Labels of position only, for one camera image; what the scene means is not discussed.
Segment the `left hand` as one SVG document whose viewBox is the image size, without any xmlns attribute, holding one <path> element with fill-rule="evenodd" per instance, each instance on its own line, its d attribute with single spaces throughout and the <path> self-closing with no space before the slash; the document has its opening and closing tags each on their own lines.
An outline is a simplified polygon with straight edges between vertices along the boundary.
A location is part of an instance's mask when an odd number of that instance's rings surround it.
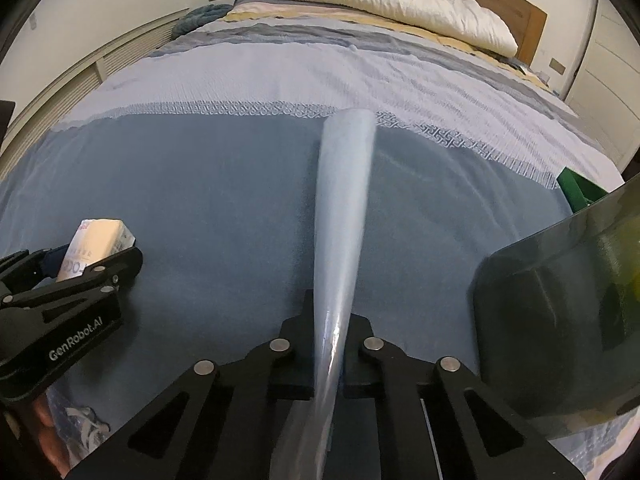
<svg viewBox="0 0 640 480">
<path fill-rule="evenodd" d="M 63 440 L 58 436 L 47 397 L 42 394 L 22 409 L 24 423 L 61 478 L 70 472 L 70 456 Z"/>
</svg>

